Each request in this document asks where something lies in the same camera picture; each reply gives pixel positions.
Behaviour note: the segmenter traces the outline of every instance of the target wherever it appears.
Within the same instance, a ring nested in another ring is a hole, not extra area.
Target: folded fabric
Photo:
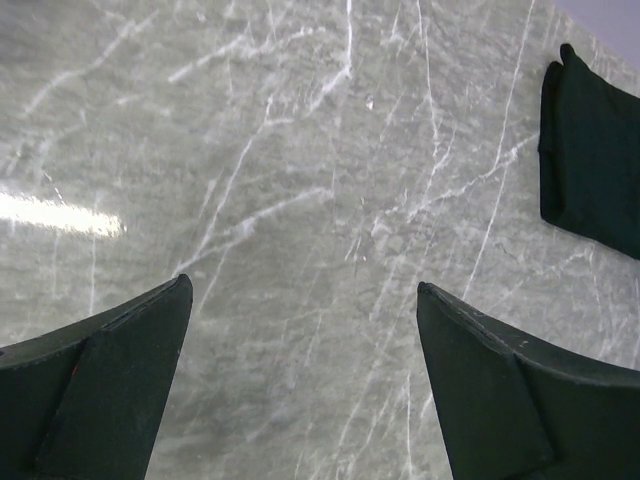
[[[640,259],[640,99],[565,44],[549,65],[540,118],[540,214]]]

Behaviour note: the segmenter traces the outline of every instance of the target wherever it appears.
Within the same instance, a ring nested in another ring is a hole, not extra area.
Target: dark green fabric
[[[640,259],[640,99],[565,44],[542,86],[540,214]]]

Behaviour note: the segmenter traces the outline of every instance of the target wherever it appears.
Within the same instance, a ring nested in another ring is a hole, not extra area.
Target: purple background
[[[555,2],[640,70],[639,0],[555,0]]]

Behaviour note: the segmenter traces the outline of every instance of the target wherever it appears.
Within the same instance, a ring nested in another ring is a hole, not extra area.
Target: dark green object
[[[418,287],[455,480],[637,480],[640,372],[563,350]]]
[[[181,275],[3,348],[0,479],[143,479],[191,304]]]
[[[640,99],[605,82],[571,45],[542,86],[540,213],[640,259]]]

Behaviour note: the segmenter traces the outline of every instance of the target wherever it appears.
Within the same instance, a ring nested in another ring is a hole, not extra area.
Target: stone surface
[[[640,93],[549,0],[0,0],[0,344],[184,271],[149,479],[451,478],[418,281],[640,366],[637,262],[538,212],[563,41]]]

